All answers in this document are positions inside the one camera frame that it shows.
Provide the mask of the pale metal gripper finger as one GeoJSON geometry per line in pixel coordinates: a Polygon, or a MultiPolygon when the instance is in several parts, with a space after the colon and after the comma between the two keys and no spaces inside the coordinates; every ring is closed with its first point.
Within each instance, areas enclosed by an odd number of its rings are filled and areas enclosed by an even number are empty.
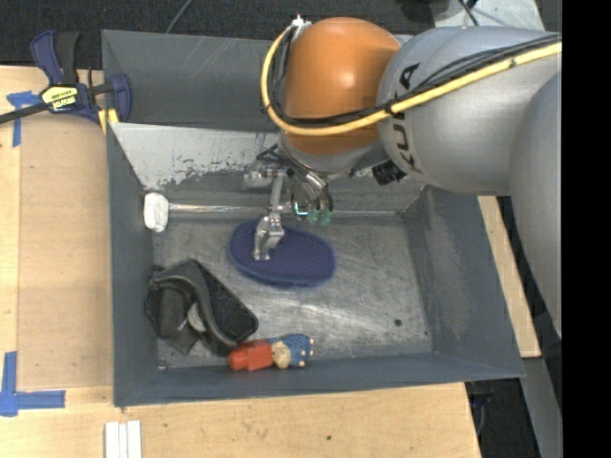
{"type": "Polygon", "coordinates": [[[268,241],[268,226],[269,217],[263,216],[257,223],[254,235],[253,244],[253,259],[254,260],[269,260],[269,248],[267,247],[268,241]]]}
{"type": "Polygon", "coordinates": [[[284,236],[282,216],[278,213],[271,213],[265,217],[264,232],[264,258],[270,259],[270,252],[276,248],[284,236]]]}

